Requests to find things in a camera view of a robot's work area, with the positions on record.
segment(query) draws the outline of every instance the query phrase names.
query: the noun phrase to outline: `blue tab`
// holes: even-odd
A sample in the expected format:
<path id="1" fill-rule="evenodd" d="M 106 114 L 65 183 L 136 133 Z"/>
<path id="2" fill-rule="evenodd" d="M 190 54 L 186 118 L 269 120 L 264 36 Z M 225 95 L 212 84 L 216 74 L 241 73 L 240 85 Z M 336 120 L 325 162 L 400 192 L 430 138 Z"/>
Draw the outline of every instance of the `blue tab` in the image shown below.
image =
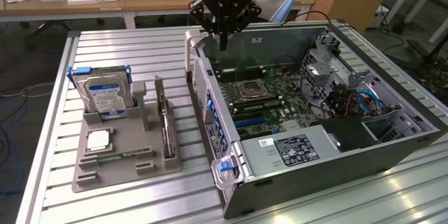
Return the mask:
<path id="1" fill-rule="evenodd" d="M 90 73 L 90 70 L 90 67 L 78 67 L 76 68 L 74 73 Z"/>
<path id="2" fill-rule="evenodd" d="M 70 66 L 66 66 L 65 72 L 66 72 L 66 78 L 70 80 L 72 84 L 74 85 L 73 77 L 72 77 L 72 67 Z"/>
<path id="3" fill-rule="evenodd" d="M 233 169 L 233 164 L 230 160 L 222 161 L 217 164 L 217 169 L 220 172 Z"/>
<path id="4" fill-rule="evenodd" d="M 124 68 L 125 68 L 125 74 L 128 75 L 128 82 L 129 84 L 132 83 L 132 77 L 130 77 L 130 66 L 128 62 L 124 63 Z"/>
<path id="5" fill-rule="evenodd" d="M 210 110 L 210 108 L 212 108 L 212 101 L 209 100 L 209 101 L 206 102 L 206 110 Z"/>

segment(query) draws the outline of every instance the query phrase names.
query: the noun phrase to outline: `floor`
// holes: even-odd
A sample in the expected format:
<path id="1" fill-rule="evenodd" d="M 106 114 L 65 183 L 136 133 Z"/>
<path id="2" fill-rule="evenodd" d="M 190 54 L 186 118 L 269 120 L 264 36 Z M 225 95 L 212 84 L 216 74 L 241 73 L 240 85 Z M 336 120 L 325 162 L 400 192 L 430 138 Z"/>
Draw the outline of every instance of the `floor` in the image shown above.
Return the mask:
<path id="1" fill-rule="evenodd" d="M 396 0 L 384 0 L 384 5 L 392 7 Z M 406 0 L 400 13 L 402 14 L 410 3 L 414 0 Z M 406 29 L 400 37 L 402 39 L 414 39 L 422 43 L 422 46 L 430 50 L 433 45 L 426 42 L 432 33 L 442 21 L 448 18 L 448 10 L 426 3 L 425 8 L 416 16 L 412 26 L 413 30 Z M 397 15 L 389 27 L 401 19 Z M 157 26 L 182 26 L 192 22 L 192 19 L 184 15 L 173 15 L 165 17 L 165 22 L 161 24 L 157 17 L 138 17 L 136 18 L 140 27 Z M 36 40 L 37 49 L 26 51 L 22 47 L 22 38 L 36 28 L 41 22 L 30 22 L 30 29 L 22 29 L 18 23 L 0 23 L 0 90 L 12 87 L 28 87 L 37 83 L 50 82 L 57 72 L 60 56 L 64 49 L 66 32 L 53 27 Z M 105 24 L 100 26 L 94 19 L 70 20 L 68 21 L 73 30 L 110 30 L 124 29 L 124 22 L 121 18 L 105 19 Z M 381 50 L 400 41 L 390 36 L 381 34 L 376 29 L 368 29 L 364 32 L 366 39 Z M 402 60 L 409 60 L 413 56 L 406 51 L 405 45 L 396 47 L 388 51 L 388 54 L 400 57 Z M 448 56 L 448 45 L 442 49 L 441 55 Z M 0 91 L 1 93 L 12 93 L 17 90 Z M 40 94 L 50 91 L 50 86 L 36 88 L 29 94 Z M 22 97 L 9 99 L 12 102 L 21 102 Z M 17 211 L 20 207 L 21 195 L 25 185 L 26 175 L 29 173 L 33 153 L 38 141 L 40 128 L 44 122 L 49 96 L 38 98 L 28 98 L 26 114 L 18 123 L 6 130 L 8 137 L 17 147 L 22 165 L 22 179 L 18 185 L 12 189 L 10 193 L 0 198 L 0 223 L 14 223 Z M 0 118 L 2 119 L 14 110 L 17 105 L 0 103 Z M 0 153 L 0 160 L 2 160 L 4 152 Z M 17 162 L 14 156 L 5 165 L 0 167 L 0 194 L 14 183 L 17 179 Z"/>

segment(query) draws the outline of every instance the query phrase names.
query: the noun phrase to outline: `aluminum workbench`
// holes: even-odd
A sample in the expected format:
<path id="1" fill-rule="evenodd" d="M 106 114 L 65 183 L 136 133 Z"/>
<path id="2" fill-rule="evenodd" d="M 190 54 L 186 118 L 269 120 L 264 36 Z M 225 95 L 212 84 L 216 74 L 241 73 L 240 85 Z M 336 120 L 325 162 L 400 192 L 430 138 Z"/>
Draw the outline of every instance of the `aluminum workbench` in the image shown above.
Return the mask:
<path id="1" fill-rule="evenodd" d="M 86 31 L 66 39 L 17 223 L 425 223 L 448 220 L 446 135 L 390 170 L 224 220 L 184 73 L 184 33 L 197 27 Z M 448 124 L 448 109 L 349 28 L 342 33 Z M 346 48 L 353 69 L 364 64 Z M 154 75 L 174 106 L 182 170 L 101 189 L 72 192 L 82 101 L 65 67 L 132 66 L 154 102 Z"/>

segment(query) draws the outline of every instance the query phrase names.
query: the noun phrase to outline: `blue cable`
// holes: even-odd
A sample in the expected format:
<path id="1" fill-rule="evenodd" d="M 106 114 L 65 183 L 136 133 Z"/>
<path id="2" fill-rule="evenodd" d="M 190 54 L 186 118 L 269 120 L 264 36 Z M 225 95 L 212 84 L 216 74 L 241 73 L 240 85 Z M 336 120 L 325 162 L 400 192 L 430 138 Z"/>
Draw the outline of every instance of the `blue cable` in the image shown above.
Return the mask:
<path id="1" fill-rule="evenodd" d="M 4 137 L 0 137 L 0 140 L 4 142 L 4 144 L 9 144 L 9 147 L 12 149 L 12 153 L 16 157 L 16 161 L 17 161 L 17 170 L 18 170 L 18 178 L 16 179 L 16 181 L 10 184 L 10 186 L 8 186 L 6 190 L 0 194 L 0 199 L 6 195 L 8 192 L 12 191 L 12 189 L 18 185 L 20 181 L 21 181 L 21 174 L 22 174 L 22 170 L 21 170 L 21 159 L 18 156 L 18 152 L 16 149 L 14 144 L 6 140 Z"/>
<path id="2" fill-rule="evenodd" d="M 21 103 L 21 102 L 9 102 L 9 101 L 6 101 L 6 100 L 4 100 L 4 99 L 1 99 L 0 98 L 0 102 L 4 102 L 4 103 L 8 103 L 8 104 L 13 104 L 13 105 L 20 105 L 21 107 L 22 107 L 22 112 L 21 112 L 21 115 L 18 116 L 18 118 L 17 119 L 14 119 L 8 125 L 5 125 L 5 126 L 0 126 L 0 128 L 2 129 L 2 130 L 5 130 L 5 129 L 8 129 L 8 128 L 10 128 L 16 123 L 18 123 L 18 121 L 22 119 L 22 117 L 25 116 L 25 114 L 26 114 L 26 104 L 24 104 L 24 103 Z"/>
<path id="3" fill-rule="evenodd" d="M 361 102 L 361 98 L 358 97 L 358 94 L 368 94 L 370 97 L 373 97 L 374 103 L 378 104 L 380 108 L 381 108 L 381 114 L 384 114 L 384 106 L 377 98 L 377 96 L 374 95 L 374 93 L 370 90 L 360 90 L 356 94 L 356 102 L 360 103 Z M 361 104 L 360 108 L 364 111 L 368 111 L 368 109 L 365 108 L 365 106 Z"/>

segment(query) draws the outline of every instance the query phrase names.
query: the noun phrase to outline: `barcode sticker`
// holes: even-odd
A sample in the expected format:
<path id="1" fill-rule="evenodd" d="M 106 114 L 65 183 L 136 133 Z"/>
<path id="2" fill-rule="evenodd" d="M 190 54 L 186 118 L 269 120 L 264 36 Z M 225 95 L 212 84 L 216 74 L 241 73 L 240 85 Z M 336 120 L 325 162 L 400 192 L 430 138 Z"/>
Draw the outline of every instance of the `barcode sticker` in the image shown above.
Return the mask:
<path id="1" fill-rule="evenodd" d="M 273 145 L 273 138 L 261 139 L 258 140 L 258 142 L 261 147 L 266 147 L 269 145 Z"/>

